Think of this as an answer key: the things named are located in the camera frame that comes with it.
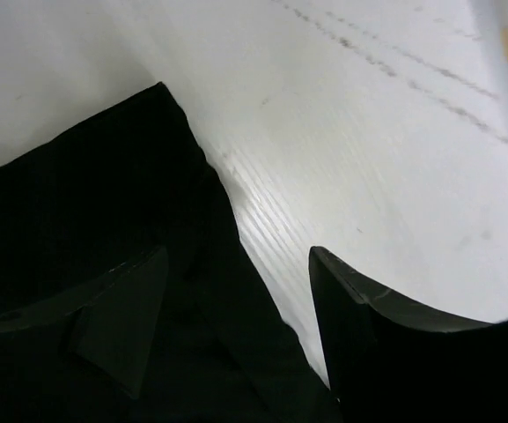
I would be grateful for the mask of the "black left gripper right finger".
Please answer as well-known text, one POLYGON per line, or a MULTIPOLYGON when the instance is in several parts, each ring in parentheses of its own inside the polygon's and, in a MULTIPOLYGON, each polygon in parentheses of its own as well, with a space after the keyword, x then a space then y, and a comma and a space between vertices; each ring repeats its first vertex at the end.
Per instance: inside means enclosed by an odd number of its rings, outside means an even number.
POLYGON ((309 273, 330 389, 347 422, 508 422, 508 319, 415 301, 328 249, 309 273))

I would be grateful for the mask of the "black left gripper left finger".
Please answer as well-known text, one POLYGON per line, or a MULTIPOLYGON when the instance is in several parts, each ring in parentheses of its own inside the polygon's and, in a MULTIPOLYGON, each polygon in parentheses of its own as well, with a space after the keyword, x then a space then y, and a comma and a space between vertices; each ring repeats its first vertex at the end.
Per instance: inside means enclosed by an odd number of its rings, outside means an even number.
POLYGON ((115 422, 139 398, 165 248, 0 315, 0 422, 115 422))

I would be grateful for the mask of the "black trousers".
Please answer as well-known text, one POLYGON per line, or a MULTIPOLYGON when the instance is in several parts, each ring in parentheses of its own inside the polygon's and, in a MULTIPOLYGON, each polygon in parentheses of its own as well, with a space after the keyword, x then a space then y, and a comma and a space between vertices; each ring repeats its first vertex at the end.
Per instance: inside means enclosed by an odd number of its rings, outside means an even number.
POLYGON ((0 315, 160 247, 168 273, 146 374, 115 422, 341 420, 165 85, 0 167, 0 315))

